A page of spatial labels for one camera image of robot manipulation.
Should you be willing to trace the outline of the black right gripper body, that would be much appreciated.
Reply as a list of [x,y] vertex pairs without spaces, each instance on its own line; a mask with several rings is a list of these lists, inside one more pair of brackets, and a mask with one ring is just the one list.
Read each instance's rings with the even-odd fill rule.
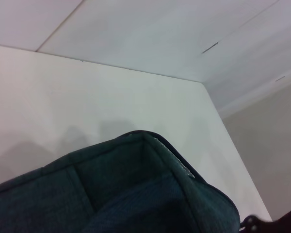
[[291,233],[291,211],[273,222],[259,221],[258,233]]

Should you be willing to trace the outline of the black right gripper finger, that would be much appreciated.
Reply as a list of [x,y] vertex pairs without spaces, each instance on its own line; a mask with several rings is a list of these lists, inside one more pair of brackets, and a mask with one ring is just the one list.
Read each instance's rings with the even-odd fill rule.
[[240,223],[240,233],[257,233],[259,219],[250,215]]

